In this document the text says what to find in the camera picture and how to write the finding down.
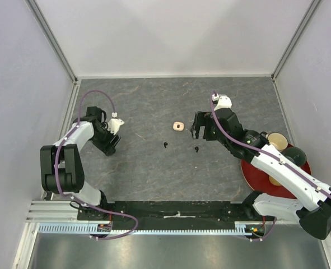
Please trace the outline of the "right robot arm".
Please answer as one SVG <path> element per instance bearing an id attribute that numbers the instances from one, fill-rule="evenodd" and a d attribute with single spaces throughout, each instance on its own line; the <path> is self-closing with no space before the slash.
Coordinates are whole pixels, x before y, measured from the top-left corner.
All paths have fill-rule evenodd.
<path id="1" fill-rule="evenodd" d="M 196 112 L 190 128 L 194 139 L 198 139 L 202 127 L 205 140 L 218 141 L 232 156 L 270 175 L 294 195 L 289 199 L 255 191 L 242 207 L 246 219 L 273 216 L 298 223 L 314 238 L 327 238 L 331 232 L 331 186 L 291 162 L 264 133 L 244 129 L 229 108 Z"/>

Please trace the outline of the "beige earbud charging case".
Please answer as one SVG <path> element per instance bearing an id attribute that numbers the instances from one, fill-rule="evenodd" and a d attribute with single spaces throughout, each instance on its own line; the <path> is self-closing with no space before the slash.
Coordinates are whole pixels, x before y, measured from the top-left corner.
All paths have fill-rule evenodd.
<path id="1" fill-rule="evenodd" d="M 184 123 L 182 123 L 182 122 L 174 122 L 174 124 L 173 124 L 173 130 L 179 131 L 179 132 L 183 131 L 184 130 Z"/>

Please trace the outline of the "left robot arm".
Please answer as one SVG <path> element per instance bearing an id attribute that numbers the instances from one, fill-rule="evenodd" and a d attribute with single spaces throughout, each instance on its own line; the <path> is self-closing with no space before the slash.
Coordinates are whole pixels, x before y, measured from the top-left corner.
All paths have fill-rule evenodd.
<path id="1" fill-rule="evenodd" d="M 41 185 L 46 192 L 63 193 L 90 207 L 89 213 L 96 220 L 109 214 L 104 193 L 85 180 L 80 152 L 90 141 L 104 155 L 116 152 L 121 137 L 118 132 L 124 121 L 112 113 L 107 119 L 105 111 L 91 106 L 86 115 L 75 119 L 71 129 L 59 141 L 40 149 Z"/>

